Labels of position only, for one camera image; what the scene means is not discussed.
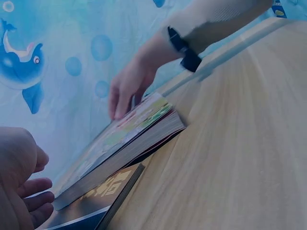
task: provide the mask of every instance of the wooden table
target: wooden table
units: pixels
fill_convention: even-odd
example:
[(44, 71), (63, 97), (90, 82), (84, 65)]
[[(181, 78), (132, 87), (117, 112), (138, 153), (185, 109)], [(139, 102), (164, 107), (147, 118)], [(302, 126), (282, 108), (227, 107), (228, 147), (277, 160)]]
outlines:
[(110, 230), (307, 229), (307, 22), (268, 19), (159, 91), (189, 126)]

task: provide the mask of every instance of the hand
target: hand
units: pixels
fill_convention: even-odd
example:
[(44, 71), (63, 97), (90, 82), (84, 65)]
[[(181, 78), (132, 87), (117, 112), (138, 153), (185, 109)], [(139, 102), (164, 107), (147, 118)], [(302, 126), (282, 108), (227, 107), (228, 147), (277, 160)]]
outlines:
[(130, 109), (135, 96), (135, 104), (152, 84), (157, 68), (134, 58), (111, 83), (109, 97), (109, 116), (112, 120), (121, 119)]
[(28, 180), (42, 171), (49, 158), (21, 128), (0, 127), (0, 226), (1, 230), (33, 230), (52, 214), (54, 195), (47, 178)]

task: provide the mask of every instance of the dolphin print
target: dolphin print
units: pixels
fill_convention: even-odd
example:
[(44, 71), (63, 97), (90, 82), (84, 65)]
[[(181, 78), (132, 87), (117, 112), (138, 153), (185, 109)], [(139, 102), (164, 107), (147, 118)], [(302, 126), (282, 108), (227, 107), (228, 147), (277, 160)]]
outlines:
[(8, 32), (16, 28), (7, 24), (0, 18), (3, 28), (3, 35), (0, 40), (0, 82), (11, 89), (22, 90), (32, 114), (39, 111), (39, 107), (44, 98), (41, 87), (42, 70), (44, 66), (44, 56), (41, 51), (42, 43), (36, 45), (31, 43), (26, 51), (18, 51), (11, 47), (8, 40)]

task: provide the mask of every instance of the book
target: book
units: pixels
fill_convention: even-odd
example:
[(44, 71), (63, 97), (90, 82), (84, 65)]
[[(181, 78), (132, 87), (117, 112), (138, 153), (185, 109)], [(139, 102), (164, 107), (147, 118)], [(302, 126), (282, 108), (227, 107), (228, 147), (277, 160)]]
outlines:
[(103, 230), (141, 175), (141, 163), (122, 169), (69, 206), (54, 211), (38, 230)]
[(118, 170), (138, 163), (185, 129), (164, 97), (153, 93), (100, 133), (53, 188), (60, 210)]

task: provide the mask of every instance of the curtain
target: curtain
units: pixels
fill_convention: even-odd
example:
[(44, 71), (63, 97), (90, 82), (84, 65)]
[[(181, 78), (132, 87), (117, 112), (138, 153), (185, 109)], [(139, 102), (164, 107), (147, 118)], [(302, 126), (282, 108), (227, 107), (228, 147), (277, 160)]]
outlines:
[[(49, 155), (39, 176), (56, 182), (109, 124), (112, 78), (165, 18), (189, 2), (0, 1), (0, 125), (26, 128)], [(288, 18), (306, 19), (306, 1), (282, 4)], [(271, 16), (269, 10), (201, 55)], [(182, 70), (179, 61), (163, 66), (147, 93)]]

